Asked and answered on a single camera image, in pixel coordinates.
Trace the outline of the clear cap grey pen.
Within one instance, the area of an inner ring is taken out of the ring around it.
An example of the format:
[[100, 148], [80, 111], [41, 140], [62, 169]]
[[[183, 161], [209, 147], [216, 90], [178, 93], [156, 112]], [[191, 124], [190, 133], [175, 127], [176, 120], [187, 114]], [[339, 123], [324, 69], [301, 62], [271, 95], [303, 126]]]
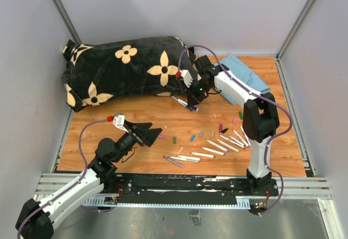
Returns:
[[175, 161], [174, 159], [172, 159], [172, 158], [170, 158], [170, 157], [163, 156], [163, 158], [164, 158], [165, 160], [167, 160], [167, 161], [169, 161], [169, 162], [175, 164], [176, 166], [179, 166], [179, 167], [181, 167], [181, 168], [184, 168], [184, 165], [183, 165], [183, 164], [181, 164], [181, 163]]

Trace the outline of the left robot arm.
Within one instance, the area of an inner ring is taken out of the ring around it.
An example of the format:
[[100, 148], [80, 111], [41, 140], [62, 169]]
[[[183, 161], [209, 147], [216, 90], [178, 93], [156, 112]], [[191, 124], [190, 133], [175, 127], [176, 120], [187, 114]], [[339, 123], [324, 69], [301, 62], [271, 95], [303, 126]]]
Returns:
[[153, 128], [151, 122], [129, 122], [123, 114], [108, 116], [104, 121], [122, 130], [123, 135], [117, 141], [102, 139], [91, 162], [82, 158], [84, 169], [72, 181], [41, 200], [27, 200], [15, 224], [17, 238], [52, 238], [64, 219], [89, 198], [115, 190], [117, 162], [136, 144], [151, 147], [163, 131]]

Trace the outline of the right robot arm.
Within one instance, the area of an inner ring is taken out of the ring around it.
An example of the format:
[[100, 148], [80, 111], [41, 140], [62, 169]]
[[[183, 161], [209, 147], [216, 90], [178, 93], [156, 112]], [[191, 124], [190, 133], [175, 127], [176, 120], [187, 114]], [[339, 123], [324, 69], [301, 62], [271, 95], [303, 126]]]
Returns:
[[246, 171], [247, 191], [260, 195], [271, 184], [269, 150], [272, 138], [279, 127], [279, 117], [274, 96], [262, 94], [238, 79], [225, 65], [214, 66], [207, 56], [194, 62], [201, 79], [194, 81], [190, 71], [180, 68], [177, 78], [187, 86], [189, 106], [195, 106], [208, 97], [213, 87], [226, 92], [243, 109], [242, 128], [250, 142], [250, 164]]

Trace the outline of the light blue folded cloth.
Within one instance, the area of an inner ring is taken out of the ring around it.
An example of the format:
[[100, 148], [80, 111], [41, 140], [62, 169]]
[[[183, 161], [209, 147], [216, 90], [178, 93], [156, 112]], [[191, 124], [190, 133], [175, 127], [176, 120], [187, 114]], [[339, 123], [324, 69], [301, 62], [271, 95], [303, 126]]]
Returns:
[[239, 58], [230, 55], [220, 61], [244, 84], [263, 94], [270, 91], [270, 87]]

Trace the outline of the black floral pillow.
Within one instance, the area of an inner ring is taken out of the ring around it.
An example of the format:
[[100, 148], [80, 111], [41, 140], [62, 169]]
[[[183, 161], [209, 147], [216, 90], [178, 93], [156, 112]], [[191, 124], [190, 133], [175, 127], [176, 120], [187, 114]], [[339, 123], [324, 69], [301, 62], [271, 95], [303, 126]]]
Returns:
[[74, 112], [121, 97], [184, 96], [187, 86], [176, 78], [178, 70], [189, 72], [193, 82], [200, 79], [196, 55], [174, 36], [99, 45], [68, 40], [62, 54], [67, 64], [61, 80]]

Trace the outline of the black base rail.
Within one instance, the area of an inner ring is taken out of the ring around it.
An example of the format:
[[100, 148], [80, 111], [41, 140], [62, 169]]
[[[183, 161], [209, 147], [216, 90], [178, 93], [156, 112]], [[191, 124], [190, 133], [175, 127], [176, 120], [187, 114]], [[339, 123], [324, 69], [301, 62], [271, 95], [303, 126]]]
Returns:
[[232, 205], [238, 196], [278, 196], [271, 175], [254, 181], [217, 175], [117, 174], [100, 195], [87, 201], [99, 207], [135, 205]]

